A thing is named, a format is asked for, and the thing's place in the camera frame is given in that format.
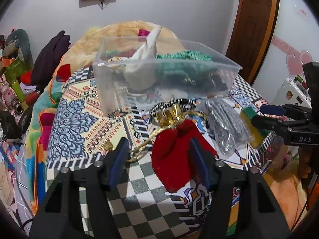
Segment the white plastic box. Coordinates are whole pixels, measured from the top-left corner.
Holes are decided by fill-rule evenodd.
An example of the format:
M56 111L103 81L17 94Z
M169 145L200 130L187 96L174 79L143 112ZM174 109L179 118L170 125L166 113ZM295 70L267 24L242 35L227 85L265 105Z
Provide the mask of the white plastic box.
M139 110L149 110L158 101L172 98L224 95L241 69L237 63L201 43L175 38L158 38L157 55L191 50L210 55L212 61L128 60L144 42L145 37L140 36L103 38L93 68L104 115L130 107L132 102ZM108 62L114 56L127 61ZM125 68L132 69L132 66L137 70L127 73Z

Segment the pink bunny toy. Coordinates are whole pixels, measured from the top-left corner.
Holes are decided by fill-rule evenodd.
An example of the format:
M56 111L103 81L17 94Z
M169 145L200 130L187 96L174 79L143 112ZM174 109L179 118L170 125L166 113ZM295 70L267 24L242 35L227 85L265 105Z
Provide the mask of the pink bunny toy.
M4 74L2 75L2 79L0 78L0 93L2 94L2 100L5 101L5 104L11 107L11 101L16 99L16 97L12 92L12 88L9 88L9 83Z

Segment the brown wooden door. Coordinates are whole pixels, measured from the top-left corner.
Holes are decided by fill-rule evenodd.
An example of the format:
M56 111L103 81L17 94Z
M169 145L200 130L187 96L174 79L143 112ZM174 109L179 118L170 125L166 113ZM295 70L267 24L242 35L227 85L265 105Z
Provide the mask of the brown wooden door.
M272 38L276 4L277 0L239 2L226 56L242 66L239 74L249 83L255 79Z

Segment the silver plastic package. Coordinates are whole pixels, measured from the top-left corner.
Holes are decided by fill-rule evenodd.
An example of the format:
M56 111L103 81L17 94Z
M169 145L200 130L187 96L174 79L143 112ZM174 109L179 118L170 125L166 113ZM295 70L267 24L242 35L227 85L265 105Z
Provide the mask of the silver plastic package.
M241 144L249 141L250 133L239 114L222 98L205 101L205 113L215 140L226 157L231 156Z

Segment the door frame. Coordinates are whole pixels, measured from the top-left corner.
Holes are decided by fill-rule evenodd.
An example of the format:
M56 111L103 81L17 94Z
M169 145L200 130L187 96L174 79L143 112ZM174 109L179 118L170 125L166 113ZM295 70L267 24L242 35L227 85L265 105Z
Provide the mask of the door frame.
M230 42L228 45L226 56L228 56L230 53L230 48L232 47L233 39L234 39L236 31L237 31L238 22L240 19L240 13L242 10L242 2L243 2L243 0L239 0L235 24L234 24L234 28L232 30L232 36L230 38ZM247 82L250 84L252 84L255 81L257 74L258 74L258 72L259 72L259 70L264 62L265 57L266 57L270 43L272 41L272 36L273 36L274 30L275 30L277 17L278 17L279 3L280 3L280 0L272 0L272 6L271 6L271 10L270 10L270 16L269 16L268 25L266 28L265 37L264 37L264 40L262 42L262 45L261 45L260 51L258 53L258 56L256 58L256 61L253 65L253 68L251 69L251 72L250 72L248 79L247 79Z

